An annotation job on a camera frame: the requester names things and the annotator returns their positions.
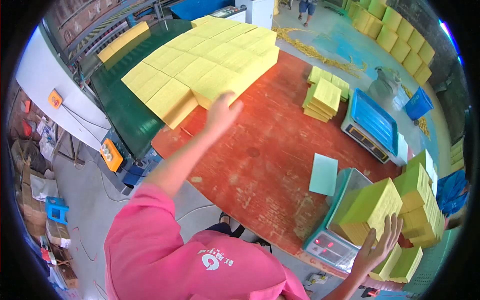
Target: blue trash can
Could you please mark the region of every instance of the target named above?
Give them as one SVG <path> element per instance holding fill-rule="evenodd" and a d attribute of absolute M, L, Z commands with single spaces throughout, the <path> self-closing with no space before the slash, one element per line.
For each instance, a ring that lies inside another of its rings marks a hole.
<path fill-rule="evenodd" d="M 432 108 L 432 101 L 421 87 L 419 87 L 412 98 L 405 104 L 405 111 L 413 121 L 420 119 Z"/>

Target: hand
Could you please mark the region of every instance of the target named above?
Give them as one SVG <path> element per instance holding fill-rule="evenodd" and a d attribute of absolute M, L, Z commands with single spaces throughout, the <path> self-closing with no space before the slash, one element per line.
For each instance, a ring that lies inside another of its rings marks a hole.
<path fill-rule="evenodd" d="M 228 102 L 234 96 L 235 93 L 233 92 L 221 94 L 207 112 L 207 122 L 204 130 L 215 139 L 219 138 L 230 128 L 243 109 L 243 102 L 239 100 L 235 101 L 231 107 L 228 107 Z"/>
<path fill-rule="evenodd" d="M 395 246 L 402 227 L 403 219 L 397 219 L 396 214 L 393 214 L 391 219 L 386 216 L 384 233 L 375 249 L 372 249 L 372 246 L 375 242 L 376 230 L 372 228 L 355 258 L 351 273 L 366 276 L 368 272 L 378 266 Z"/>

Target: person wearing blue shorts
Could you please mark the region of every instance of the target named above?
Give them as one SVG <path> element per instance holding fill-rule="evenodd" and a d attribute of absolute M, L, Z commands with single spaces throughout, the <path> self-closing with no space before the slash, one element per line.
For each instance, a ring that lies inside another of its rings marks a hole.
<path fill-rule="evenodd" d="M 308 10 L 307 21 L 303 26 L 308 27 L 308 22 L 312 19 L 315 8 L 317 7 L 318 0 L 300 0 L 299 4 L 299 20 L 302 20 L 302 14 Z"/>

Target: dark pants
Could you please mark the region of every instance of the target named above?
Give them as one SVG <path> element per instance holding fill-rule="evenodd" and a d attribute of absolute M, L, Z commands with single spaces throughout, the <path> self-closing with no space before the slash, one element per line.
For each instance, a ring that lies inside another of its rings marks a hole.
<path fill-rule="evenodd" d="M 243 233 L 243 231 L 245 230 L 245 227 L 243 227 L 242 225 L 239 225 L 239 227 L 237 229 L 235 229 L 234 232 L 232 232 L 232 229 L 230 228 L 230 225 L 222 222 L 222 223 L 217 223 L 213 226 L 210 226 L 209 228 L 207 228 L 205 230 L 218 231 L 218 232 L 221 232 L 221 233 L 228 234 L 229 236 L 231 236 L 233 238 L 239 238 L 241 236 L 241 234 Z"/>

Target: concrete floor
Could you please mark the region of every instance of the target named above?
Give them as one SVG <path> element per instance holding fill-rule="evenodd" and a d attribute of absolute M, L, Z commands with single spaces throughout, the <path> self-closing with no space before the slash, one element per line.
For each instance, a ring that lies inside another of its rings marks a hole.
<path fill-rule="evenodd" d="M 297 19 L 297 11 L 297 1 L 294 1 L 294 7 L 291 11 L 280 8 L 280 14 L 274 17 L 274 26 L 303 29 L 302 23 Z M 406 74 L 405 70 L 389 54 L 375 42 L 353 29 L 348 18 L 340 17 L 319 5 L 308 29 L 318 34 L 296 31 L 291 33 L 291 37 L 298 38 L 303 43 L 316 47 L 322 55 L 340 62 L 349 62 L 345 58 L 345 56 L 348 58 L 348 55 L 353 57 L 355 64 L 361 65 L 363 60 L 368 64 L 367 71 L 360 73 L 360 78 L 356 78 L 340 69 L 324 66 L 320 61 L 306 57 L 285 41 L 277 40 L 277 45 L 283 51 L 339 76 L 354 88 L 359 87 L 366 90 L 372 80 L 376 79 L 373 68 L 377 65 L 397 68 L 400 71 L 403 83 L 410 90 L 415 91 L 418 88 L 418 84 L 413 78 Z M 431 97 L 434 105 L 434 109 L 427 114 L 431 141 L 426 139 L 418 128 L 411 125 L 411 122 L 405 118 L 404 112 L 396 110 L 390 113 L 395 115 L 394 118 L 399 123 L 400 132 L 406 136 L 415 152 L 426 147 L 432 153 L 432 157 L 439 167 L 439 176 L 443 177 L 449 173 L 450 168 L 450 138 L 438 99 L 429 85 L 426 85 L 424 89 Z M 85 161 L 91 160 L 85 148 L 82 149 L 80 157 Z M 83 168 L 77 169 L 71 162 L 57 156 L 53 166 L 60 196 L 66 199 L 70 206 L 67 213 L 68 229 L 72 239 L 70 251 L 74 258 L 73 269 L 80 279 L 80 293 L 84 299 L 106 299 L 107 296 L 104 293 L 105 255 L 103 242 L 114 216 L 127 203 L 128 197 L 117 192 L 92 162 L 87 162 Z M 187 182 L 182 186 L 174 202 L 176 219 L 195 208 L 212 204 Z M 217 223 L 219 215 L 220 210 L 215 206 L 195 210 L 179 221 L 181 225 L 180 234 L 187 241 L 194 233 Z M 241 238 L 252 241 L 255 235 L 246 230 Z M 301 281 L 307 279 L 310 274 L 317 273 L 315 268 L 292 258 L 279 249 L 274 248 L 273 253 Z M 314 291 L 312 299 L 321 299 L 338 286 L 341 281 L 341 279 L 332 277 L 325 284 L 310 286 L 309 289 Z M 360 299 L 362 292 L 363 290 L 357 290 L 352 299 Z"/>

